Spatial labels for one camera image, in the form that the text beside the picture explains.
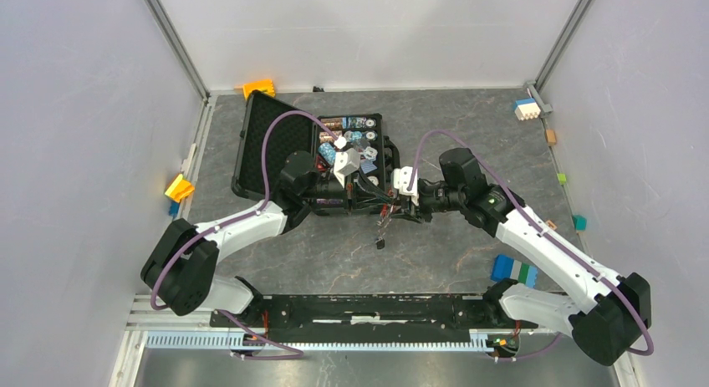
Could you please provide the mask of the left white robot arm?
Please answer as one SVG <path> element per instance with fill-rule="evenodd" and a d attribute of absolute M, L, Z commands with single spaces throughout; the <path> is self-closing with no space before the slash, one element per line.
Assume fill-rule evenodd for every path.
<path fill-rule="evenodd" d="M 229 312 L 242 326 L 256 324 L 263 315 L 256 292 L 240 278 L 218 277 L 217 265 L 245 247 L 298 227 L 311 212 L 309 198 L 318 182 L 314 158 L 296 151 L 255 206 L 196 225 L 183 218 L 171 222 L 140 273 L 151 289 L 151 308 L 176 316 L 203 308 Z"/>

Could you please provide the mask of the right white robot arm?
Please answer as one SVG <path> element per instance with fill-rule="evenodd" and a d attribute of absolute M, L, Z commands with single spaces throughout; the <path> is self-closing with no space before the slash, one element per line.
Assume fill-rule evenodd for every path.
<path fill-rule="evenodd" d="M 611 366 L 651 326 L 649 282 L 623 276 L 595 261 L 546 224 L 508 187 L 484 175 L 468 148 L 442 153 L 438 182 L 421 179 L 406 166 L 392 175 L 392 189 L 404 215 L 428 222 L 439 212 L 459 212 L 468 224 L 529 259 L 563 290 L 546 293 L 504 278 L 485 293 L 483 317 L 494 327 L 512 320 L 535 323 L 569 336 L 594 362 Z"/>

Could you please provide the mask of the red keyring carabiner with rings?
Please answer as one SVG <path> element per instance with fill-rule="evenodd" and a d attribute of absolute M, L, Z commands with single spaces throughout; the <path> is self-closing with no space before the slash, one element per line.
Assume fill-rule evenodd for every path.
<path fill-rule="evenodd" d="M 394 199 L 398 195 L 397 191 L 394 191 L 393 189 L 390 189 L 388 192 L 389 196 L 392 196 Z M 392 221 L 392 217 L 395 213 L 391 212 L 391 204 L 388 206 L 388 212 L 384 217 L 380 216 L 380 219 L 378 220 L 378 232 L 377 236 L 375 239 L 375 247 L 377 250 L 381 250 L 385 248 L 385 231 L 386 228 L 389 226 L 389 224 Z"/>

